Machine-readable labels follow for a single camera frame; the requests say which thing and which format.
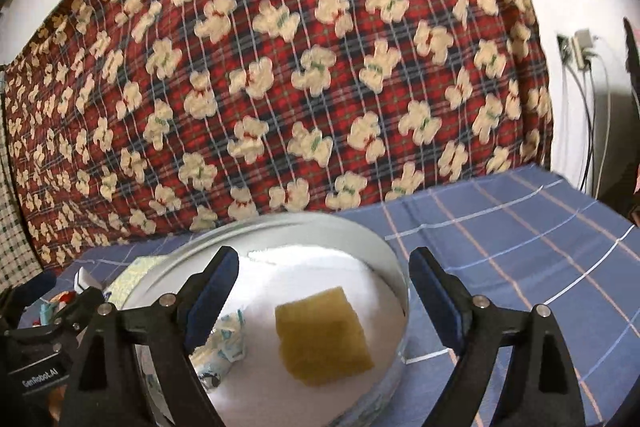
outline metal rivet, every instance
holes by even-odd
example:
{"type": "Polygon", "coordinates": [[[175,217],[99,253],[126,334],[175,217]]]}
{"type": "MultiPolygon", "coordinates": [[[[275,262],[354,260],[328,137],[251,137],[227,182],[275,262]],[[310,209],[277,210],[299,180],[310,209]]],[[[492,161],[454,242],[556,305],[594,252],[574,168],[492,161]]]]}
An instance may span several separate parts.
{"type": "Polygon", "coordinates": [[[536,306],[536,312],[541,317],[550,317],[551,316],[551,308],[549,308],[549,306],[546,306],[544,304],[538,304],[536,306]]]}
{"type": "Polygon", "coordinates": [[[491,306],[491,301],[484,295],[474,295],[472,301],[474,303],[474,306],[483,310],[491,306]]]}
{"type": "Polygon", "coordinates": [[[163,308],[173,306],[175,304],[175,295],[172,293],[165,293],[158,299],[158,302],[160,302],[160,305],[163,308]]]}
{"type": "Polygon", "coordinates": [[[113,307],[111,306],[111,304],[109,304],[108,302],[105,302],[103,304],[101,304],[100,306],[98,306],[98,315],[109,315],[111,313],[111,309],[113,307]]]}

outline yellow square sponge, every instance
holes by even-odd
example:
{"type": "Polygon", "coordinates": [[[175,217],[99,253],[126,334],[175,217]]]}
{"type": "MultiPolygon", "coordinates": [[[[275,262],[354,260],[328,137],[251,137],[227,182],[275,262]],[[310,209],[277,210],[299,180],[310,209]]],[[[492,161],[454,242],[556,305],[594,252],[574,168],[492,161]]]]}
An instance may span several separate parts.
{"type": "Polygon", "coordinates": [[[357,313],[341,287],[278,306],[280,358],[289,374],[315,387],[374,367],[357,313]]]}

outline red plaid fabric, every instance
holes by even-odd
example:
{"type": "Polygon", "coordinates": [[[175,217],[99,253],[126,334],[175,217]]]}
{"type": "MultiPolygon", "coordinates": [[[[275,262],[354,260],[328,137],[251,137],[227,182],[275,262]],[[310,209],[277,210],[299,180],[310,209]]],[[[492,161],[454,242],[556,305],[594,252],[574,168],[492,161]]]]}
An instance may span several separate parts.
{"type": "Polygon", "coordinates": [[[46,266],[550,161],[530,0],[63,0],[7,74],[46,266]]]}

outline crumpled plastic wrapper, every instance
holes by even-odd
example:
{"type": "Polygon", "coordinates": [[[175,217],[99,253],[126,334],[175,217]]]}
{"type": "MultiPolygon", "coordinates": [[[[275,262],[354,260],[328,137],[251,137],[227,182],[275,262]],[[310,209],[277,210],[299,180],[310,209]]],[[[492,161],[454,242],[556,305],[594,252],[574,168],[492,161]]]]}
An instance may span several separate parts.
{"type": "MultiPolygon", "coordinates": [[[[244,359],[244,316],[242,311],[219,317],[204,346],[197,347],[189,359],[205,391],[222,383],[234,362],[244,359]]],[[[140,354],[142,371],[149,387],[161,393],[148,347],[140,354]]]]}

